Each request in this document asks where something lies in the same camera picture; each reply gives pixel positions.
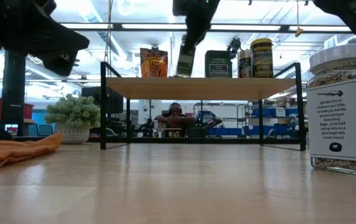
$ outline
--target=orange towel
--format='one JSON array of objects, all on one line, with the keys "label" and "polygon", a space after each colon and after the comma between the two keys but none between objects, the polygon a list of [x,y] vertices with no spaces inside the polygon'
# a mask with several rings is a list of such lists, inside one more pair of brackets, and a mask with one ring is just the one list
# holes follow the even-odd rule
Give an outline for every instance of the orange towel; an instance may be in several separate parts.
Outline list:
[{"label": "orange towel", "polygon": [[63,134],[53,134],[36,142],[0,141],[0,167],[34,156],[55,152],[60,147],[62,139]]}]

